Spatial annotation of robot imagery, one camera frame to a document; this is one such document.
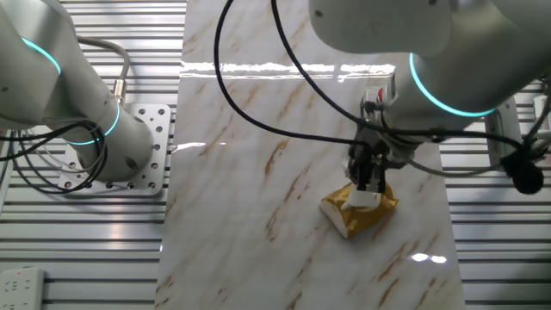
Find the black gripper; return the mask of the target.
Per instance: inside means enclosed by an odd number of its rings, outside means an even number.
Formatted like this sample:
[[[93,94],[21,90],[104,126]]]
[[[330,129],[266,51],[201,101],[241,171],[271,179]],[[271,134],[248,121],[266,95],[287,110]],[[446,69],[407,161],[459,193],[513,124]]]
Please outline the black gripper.
[[[347,151],[346,168],[348,178],[355,184],[357,190],[383,194],[386,190],[386,170],[388,169],[388,145],[380,135],[366,127],[356,130],[353,144]],[[366,168],[373,165],[368,182]]]

